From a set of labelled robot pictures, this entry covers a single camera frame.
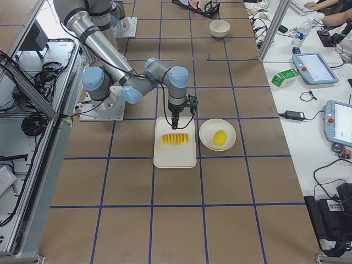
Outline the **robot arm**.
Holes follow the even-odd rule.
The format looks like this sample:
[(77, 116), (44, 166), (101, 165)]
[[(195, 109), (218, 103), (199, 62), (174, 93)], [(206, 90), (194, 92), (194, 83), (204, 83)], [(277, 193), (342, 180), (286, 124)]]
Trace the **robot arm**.
[(111, 22), (112, 1), (54, 1), (60, 22), (73, 32), (122, 87), (122, 96), (136, 104), (158, 85), (168, 88), (164, 108), (171, 112), (170, 126), (179, 129), (179, 115), (188, 107), (195, 115), (198, 101), (188, 94), (189, 72), (180, 66), (170, 67), (157, 58), (149, 58), (145, 71), (137, 73), (118, 52)]
[(130, 28), (130, 23), (125, 14), (123, 1), (111, 1), (110, 17), (115, 36), (123, 36), (123, 34)]

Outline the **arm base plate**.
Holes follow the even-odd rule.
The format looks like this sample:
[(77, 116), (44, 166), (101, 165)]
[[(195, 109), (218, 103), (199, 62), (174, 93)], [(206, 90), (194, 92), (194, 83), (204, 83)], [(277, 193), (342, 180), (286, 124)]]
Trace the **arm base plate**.
[(82, 122), (108, 122), (123, 121), (125, 112), (125, 99), (121, 94), (120, 86), (111, 86), (109, 96), (102, 102), (91, 99), (86, 92), (85, 100), (90, 101), (82, 107), (83, 114), (80, 115)]
[(117, 20), (114, 27), (114, 35), (116, 38), (134, 38), (138, 25), (138, 17), (125, 17)]

